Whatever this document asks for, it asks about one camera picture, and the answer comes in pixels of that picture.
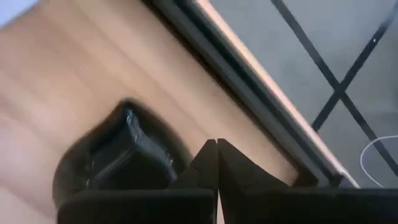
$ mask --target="black diagonal line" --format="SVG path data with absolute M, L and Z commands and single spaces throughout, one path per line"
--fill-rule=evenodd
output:
M 300 24 L 297 22 L 293 14 L 286 7 L 285 3 L 282 0 L 271 0 L 276 9 L 279 11 L 281 16 L 285 19 L 286 23 L 293 30 L 294 34 L 303 45 L 305 50 L 308 52 L 312 60 L 315 62 L 319 70 L 322 72 L 323 76 L 328 80 L 328 83 L 333 87 L 333 89 L 337 88 L 339 85 L 336 77 L 333 75 L 328 65 L 322 59 L 321 55 L 315 49 L 310 39 L 305 34 L 304 30 L 301 28 Z
M 366 44 L 365 48 L 359 55 L 359 57 L 355 60 L 353 66 L 348 70 L 346 76 L 344 77 L 343 81 L 338 85 L 338 88 L 335 88 L 335 92 L 327 101 L 326 105 L 323 107 L 317 118 L 315 118 L 312 127 L 314 130 L 318 131 L 323 123 L 326 121 L 327 117 L 336 106 L 338 100 L 346 94 L 345 91 L 347 90 L 349 84 L 353 81 L 354 77 L 358 73 L 358 71 L 362 68 L 363 64 L 365 63 L 366 59 L 368 59 L 369 55 L 379 43 L 381 37 L 386 33 L 386 30 L 391 25 L 392 21 L 396 17 L 398 12 L 398 1 L 394 4 L 392 11 L 389 13 L 387 18 L 383 21 L 383 23 L 379 26 L 376 33 L 372 36 L 368 44 Z
M 368 139 L 370 141 L 376 139 L 377 138 L 376 134 L 371 129 L 370 125 L 366 122 L 364 117 L 361 115 L 357 107 L 355 107 L 354 103 L 351 101 L 351 99 L 348 97 L 346 93 L 344 93 L 341 100 L 343 101 L 344 105 L 347 107 L 348 111 L 351 113 L 355 121 L 359 124 L 362 131 L 367 135 Z M 374 143 L 374 147 L 376 148 L 380 156 L 385 160 L 385 162 L 393 171 L 393 173 L 398 177 L 398 164 L 394 160 L 394 158 L 392 158 L 390 153 L 387 151 L 386 147 L 384 147 L 383 143 L 377 141 Z
M 311 56 L 312 60 L 315 62 L 319 70 L 322 72 L 323 76 L 326 78 L 328 83 L 335 90 L 332 96 L 327 101 L 326 105 L 321 110 L 320 114 L 317 116 L 312 124 L 315 131 L 318 131 L 322 124 L 326 121 L 327 117 L 336 106 L 338 100 L 341 98 L 344 105 L 347 107 L 348 111 L 351 113 L 355 121 L 359 124 L 363 132 L 367 135 L 370 141 L 376 139 L 377 136 L 374 131 L 370 128 L 366 120 L 363 118 L 359 110 L 355 107 L 354 103 L 346 94 L 345 90 L 351 83 L 359 69 L 363 66 L 366 59 L 369 57 L 370 53 L 373 51 L 377 43 L 380 41 L 381 37 L 386 32 L 387 28 L 390 26 L 391 22 L 394 20 L 398 8 L 398 1 L 394 5 L 392 12 L 387 16 L 386 20 L 381 24 L 376 33 L 373 35 L 372 39 L 365 46 L 365 49 L 361 52 L 359 57 L 355 60 L 353 66 L 348 70 L 347 75 L 343 81 L 339 84 L 325 61 L 322 59 L 316 48 L 311 43 L 310 39 L 305 34 L 304 30 L 301 28 L 300 24 L 296 21 L 293 14 L 289 11 L 282 0 L 271 0 L 274 6 L 277 8 L 281 16 L 285 19 L 286 23 L 293 30 L 296 37 L 299 39 L 300 43 L 304 46 L 305 50 Z M 388 153 L 387 149 L 381 142 L 375 143 L 375 148 L 387 162 L 388 166 L 392 169 L 396 176 L 398 176 L 398 164 Z

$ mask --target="white cable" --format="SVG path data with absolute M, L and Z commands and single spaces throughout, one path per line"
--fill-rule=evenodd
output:
M 375 184 L 377 184 L 378 186 L 383 188 L 383 185 L 381 185 L 379 182 L 377 182 L 366 170 L 365 167 L 363 166 L 363 155 L 365 155 L 365 152 L 367 149 L 369 149 L 369 146 L 373 145 L 373 143 L 383 140 L 383 139 L 390 139 L 390 138 L 398 138 L 398 135 L 393 135 L 393 136 L 384 136 L 384 137 L 379 137 L 373 141 L 371 141 L 361 152 L 361 156 L 359 157 L 359 163 L 361 164 L 361 168 L 363 170 L 363 172 L 365 172 L 365 174 L 369 177 L 369 179 L 371 179 L 371 181 L 373 181 Z

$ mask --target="wooden floorboard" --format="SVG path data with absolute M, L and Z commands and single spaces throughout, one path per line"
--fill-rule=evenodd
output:
M 24 207 L 9 217 L 31 209 L 54 219 L 60 158 L 127 97 L 165 121 L 192 156 L 207 139 L 226 138 L 280 180 L 297 177 L 142 3 L 43 0 L 0 30 L 0 187 Z

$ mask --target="gray floor tile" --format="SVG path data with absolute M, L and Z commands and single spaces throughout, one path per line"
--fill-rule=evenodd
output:
M 377 187 L 359 164 L 360 154 L 370 141 L 342 102 L 339 101 L 331 112 L 319 135 L 361 187 Z M 398 143 L 398 139 L 389 142 Z M 364 166 L 383 186 L 398 187 L 398 178 L 372 146 L 365 153 Z
M 332 88 L 272 3 L 211 2 L 311 123 L 332 94 Z
M 341 81 L 395 0 L 283 0 Z
M 347 89 L 377 136 L 398 134 L 398 18 Z M 386 142 L 398 162 L 398 140 Z

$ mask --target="metal frame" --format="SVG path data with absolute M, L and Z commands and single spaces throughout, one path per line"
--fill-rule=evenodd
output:
M 274 138 L 281 152 L 299 172 L 295 185 L 329 186 L 342 183 L 344 177 L 195 1 L 144 2 L 242 104 L 257 125 Z

